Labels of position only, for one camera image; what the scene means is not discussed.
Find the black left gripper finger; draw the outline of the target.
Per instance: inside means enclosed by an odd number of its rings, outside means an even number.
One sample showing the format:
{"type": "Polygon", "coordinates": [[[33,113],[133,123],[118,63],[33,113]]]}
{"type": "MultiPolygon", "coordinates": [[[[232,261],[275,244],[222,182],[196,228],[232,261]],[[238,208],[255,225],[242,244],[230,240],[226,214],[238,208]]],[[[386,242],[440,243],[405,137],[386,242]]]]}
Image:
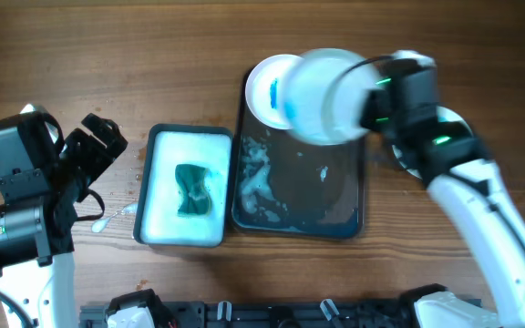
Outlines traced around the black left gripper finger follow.
{"type": "Polygon", "coordinates": [[[80,128],[68,135],[66,145],[66,157],[82,169],[106,169],[112,164],[107,147],[80,128]]]}
{"type": "Polygon", "coordinates": [[[81,123],[101,141],[112,158],[118,158],[127,148],[128,142],[121,134],[118,124],[113,120],[90,113],[81,123]]]}

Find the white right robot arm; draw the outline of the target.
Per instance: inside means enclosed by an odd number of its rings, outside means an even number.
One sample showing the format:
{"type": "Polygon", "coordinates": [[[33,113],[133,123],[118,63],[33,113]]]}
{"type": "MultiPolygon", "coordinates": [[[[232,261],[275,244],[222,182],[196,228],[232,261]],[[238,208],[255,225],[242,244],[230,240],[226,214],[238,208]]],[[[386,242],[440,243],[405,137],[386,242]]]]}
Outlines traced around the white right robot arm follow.
{"type": "Polygon", "coordinates": [[[360,126],[382,135],[450,218],[488,284],[499,325],[525,327],[525,222],[496,160],[466,121],[439,118],[432,59],[387,55],[376,62],[383,75],[360,126]]]}

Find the white plate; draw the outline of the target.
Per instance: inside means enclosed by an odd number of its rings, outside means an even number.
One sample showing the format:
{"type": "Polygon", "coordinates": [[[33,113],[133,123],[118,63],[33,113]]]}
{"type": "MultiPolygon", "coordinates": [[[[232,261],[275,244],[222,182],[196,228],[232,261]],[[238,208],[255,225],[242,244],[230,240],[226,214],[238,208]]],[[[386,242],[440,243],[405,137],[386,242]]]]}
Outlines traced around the white plate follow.
{"type": "MultiPolygon", "coordinates": [[[[437,108],[437,118],[439,122],[458,122],[460,125],[464,126],[469,134],[473,133],[472,128],[469,126],[466,120],[463,119],[462,116],[460,116],[457,112],[453,111],[452,109],[445,108],[445,107],[438,107],[437,108]]],[[[403,160],[403,153],[402,151],[396,147],[395,145],[391,145],[390,148],[392,149],[392,154],[394,155],[396,159],[396,163],[398,167],[406,172],[408,172],[410,175],[414,176],[417,179],[421,179],[421,176],[415,169],[411,169],[407,166],[407,164],[403,160]]]]}
{"type": "Polygon", "coordinates": [[[320,48],[301,55],[283,80],[280,105],[289,134],[316,146],[345,144],[368,129],[359,125],[362,107],[381,75],[351,51],[320,48]]]}
{"type": "Polygon", "coordinates": [[[245,100],[252,114],[265,126],[280,130],[291,128],[280,105],[283,80],[301,58],[280,54],[265,58],[247,77],[244,87],[245,100]]]}

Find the green scrubbing sponge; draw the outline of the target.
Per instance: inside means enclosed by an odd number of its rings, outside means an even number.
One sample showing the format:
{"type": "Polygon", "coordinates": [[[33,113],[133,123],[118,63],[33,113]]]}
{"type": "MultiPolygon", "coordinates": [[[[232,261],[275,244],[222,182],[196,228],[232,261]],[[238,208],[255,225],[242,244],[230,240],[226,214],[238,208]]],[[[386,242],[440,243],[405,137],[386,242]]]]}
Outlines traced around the green scrubbing sponge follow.
{"type": "Polygon", "coordinates": [[[208,172],[207,168],[194,164],[185,163],[176,166],[175,180],[181,196],[179,216],[205,216],[210,213],[211,196],[205,186],[208,172]]]}

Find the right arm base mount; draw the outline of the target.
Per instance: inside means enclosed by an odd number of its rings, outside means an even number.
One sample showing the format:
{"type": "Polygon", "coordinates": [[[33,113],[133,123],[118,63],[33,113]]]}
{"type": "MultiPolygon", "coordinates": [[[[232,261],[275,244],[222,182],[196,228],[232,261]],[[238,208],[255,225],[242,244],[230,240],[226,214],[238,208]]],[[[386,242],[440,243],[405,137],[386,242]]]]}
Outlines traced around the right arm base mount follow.
{"type": "Polygon", "coordinates": [[[488,328],[500,327],[498,316],[459,299],[446,286],[433,283],[399,296],[399,309],[408,327],[488,328]]]}

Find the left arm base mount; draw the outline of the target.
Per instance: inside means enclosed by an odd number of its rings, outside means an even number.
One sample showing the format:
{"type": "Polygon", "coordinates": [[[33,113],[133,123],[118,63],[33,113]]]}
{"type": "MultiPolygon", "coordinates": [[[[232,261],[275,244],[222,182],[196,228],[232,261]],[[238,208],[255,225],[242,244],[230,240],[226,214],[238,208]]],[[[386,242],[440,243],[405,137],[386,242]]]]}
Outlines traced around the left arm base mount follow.
{"type": "Polygon", "coordinates": [[[177,328],[177,320],[152,290],[141,290],[111,300],[105,311],[108,328],[177,328]]]}

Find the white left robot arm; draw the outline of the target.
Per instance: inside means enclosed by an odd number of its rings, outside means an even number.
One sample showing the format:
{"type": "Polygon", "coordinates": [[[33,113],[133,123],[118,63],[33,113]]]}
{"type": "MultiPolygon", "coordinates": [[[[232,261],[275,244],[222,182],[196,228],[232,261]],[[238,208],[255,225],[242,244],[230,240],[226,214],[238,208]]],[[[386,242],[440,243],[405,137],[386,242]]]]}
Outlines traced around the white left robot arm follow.
{"type": "Polygon", "coordinates": [[[94,114],[52,138],[48,113],[0,120],[0,302],[11,327],[76,327],[74,205],[128,142],[94,114]]]}

